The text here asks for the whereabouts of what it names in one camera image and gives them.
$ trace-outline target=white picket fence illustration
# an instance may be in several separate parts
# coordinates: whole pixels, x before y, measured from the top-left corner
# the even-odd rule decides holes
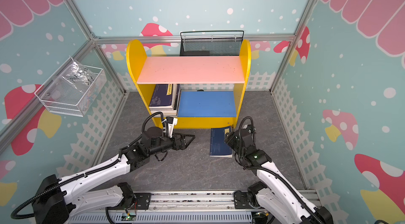
[[[71,144],[71,154],[63,156],[66,161],[65,165],[56,168],[58,177],[83,171],[92,164],[94,154],[101,145],[104,133],[122,95],[112,81],[107,81],[104,89],[105,93],[100,94],[101,100],[96,100],[97,107],[92,107],[93,114],[87,115],[89,122],[82,124],[83,132],[77,133],[77,143]]]
[[[339,207],[340,196],[332,192],[332,180],[324,174],[326,167],[318,161],[319,153],[313,150],[314,142],[308,138],[309,131],[304,129],[305,122],[300,120],[301,114],[296,112],[297,106],[293,105],[293,98],[290,97],[290,91],[287,91],[284,79],[280,79],[273,94],[304,179],[310,184],[311,189],[318,192],[321,204],[331,212],[334,222],[346,224],[348,214]]]

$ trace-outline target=white polka dots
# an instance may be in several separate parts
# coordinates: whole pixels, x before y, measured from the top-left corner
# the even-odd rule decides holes
[[[387,127],[387,126],[383,126],[383,127],[382,127],[382,131],[383,131],[384,133],[388,133],[388,132],[390,131],[390,128]]]
[[[351,142],[346,142],[346,147],[348,150],[353,150],[353,144]]]
[[[385,162],[381,162],[381,161],[380,161],[380,166],[381,166],[382,170],[385,171],[385,173],[387,173],[388,175],[390,175],[392,177],[402,176],[403,170],[401,170],[401,169],[398,169],[394,166],[391,166],[391,165],[386,164]]]
[[[358,125],[353,125],[352,130],[354,133],[358,134]]]
[[[26,93],[33,93],[36,90],[35,85],[23,85],[21,88]]]
[[[159,31],[161,31],[162,33],[165,33],[165,32],[167,32],[167,29],[159,25]]]
[[[386,97],[387,99],[393,98],[396,94],[397,94],[397,91],[392,87],[389,87],[384,90],[384,97]]]
[[[368,181],[370,181],[373,185],[377,186],[379,188],[379,181],[378,178],[370,171],[363,171],[363,176],[367,178]]]
[[[343,131],[347,129],[347,124],[345,122],[340,123],[340,129],[342,129]]]
[[[10,73],[11,67],[10,67],[10,65],[3,63],[0,65],[0,70],[4,73]]]

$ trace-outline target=teal wall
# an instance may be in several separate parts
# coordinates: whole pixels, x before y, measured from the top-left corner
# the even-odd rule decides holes
[[[403,224],[400,58],[386,55],[321,1],[307,27],[308,58],[287,66],[274,94],[304,178],[335,223]]]

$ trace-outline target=black cable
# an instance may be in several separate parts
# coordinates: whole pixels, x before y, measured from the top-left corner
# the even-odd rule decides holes
[[[88,175],[94,174],[94,173],[96,173],[96,172],[99,172],[99,171],[102,171],[102,170],[111,168],[112,166],[116,165],[116,164],[121,160],[121,156],[122,156],[122,152],[121,152],[121,150],[119,150],[119,152],[118,152],[118,158],[117,158],[114,162],[112,162],[112,163],[110,163],[110,164],[108,164],[108,165],[106,165],[106,166],[103,166],[103,167],[100,167],[100,168],[97,168],[97,169],[94,169],[94,170],[91,170],[91,171],[82,173],[82,174],[80,174],[80,175],[71,177],[71,178],[69,178],[68,180],[65,180],[65,181],[61,182],[60,184],[54,185],[54,186],[52,186],[51,188],[46,189],[45,191],[38,193],[37,195],[35,195],[35,196],[33,196],[32,198],[28,199],[27,201],[25,201],[25,202],[22,203],[21,205],[17,206],[17,208],[15,208],[14,211],[11,213],[11,218],[12,218],[12,219],[15,219],[15,220],[20,220],[20,219],[26,219],[26,218],[34,217],[34,214],[33,214],[33,213],[29,213],[29,214],[18,214],[18,212],[21,211],[21,210],[22,210],[24,207],[26,207],[27,205],[29,205],[29,204],[31,204],[32,202],[34,202],[34,201],[36,201],[37,199],[39,199],[40,197],[42,197],[42,196],[44,196],[44,195],[46,195],[46,194],[52,192],[52,191],[55,190],[55,189],[58,189],[58,188],[64,186],[65,184],[68,184],[68,183],[70,183],[70,182],[72,182],[72,181],[78,180],[79,178],[82,178],[82,177],[84,177],[84,176],[88,176]]]
[[[298,194],[294,191],[294,189],[292,188],[292,186],[285,180],[283,179],[279,174],[277,174],[274,171],[271,171],[269,169],[266,169],[264,167],[246,167],[244,169],[247,170],[261,170],[261,171],[266,171],[268,173],[270,173],[271,175],[275,176],[277,179],[280,179],[280,181],[288,188],[288,190],[291,191],[291,193],[294,195],[294,197],[298,200],[298,202],[300,202],[301,206],[319,223],[319,224],[325,224],[318,216],[315,215],[315,213],[306,205],[306,203],[301,199],[300,196],[298,196]]]
[[[276,217],[274,217],[274,215],[271,217],[271,219],[269,219],[269,221],[266,223],[266,224],[271,224],[273,221],[274,221],[274,219],[275,219]]]
[[[109,207],[105,208],[105,215],[107,216],[107,220],[110,224],[115,224],[114,221],[111,219],[110,214],[108,213]]]
[[[165,118],[163,117],[163,113],[161,111],[157,111],[151,115],[149,115],[149,117],[146,118],[146,120],[143,122],[142,124],[142,129],[141,132],[143,133],[145,131],[145,126],[146,123],[153,117],[155,117],[156,115],[160,115],[160,119],[162,120],[162,124],[165,127],[165,137],[168,138],[169,137],[169,123],[167,122],[167,120],[165,120]]]

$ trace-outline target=red mushroom cap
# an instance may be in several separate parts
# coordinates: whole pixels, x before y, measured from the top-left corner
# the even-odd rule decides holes
[[[277,44],[277,45],[274,47],[274,52],[276,52],[276,53],[282,53],[282,52],[287,51],[289,44],[290,44],[290,42],[285,41],[285,40],[282,41],[282,42],[280,42],[279,44]]]
[[[301,62],[305,63],[308,58],[309,53],[309,29],[305,27],[304,32],[301,35],[301,39],[298,41],[297,47],[295,48],[300,55]]]

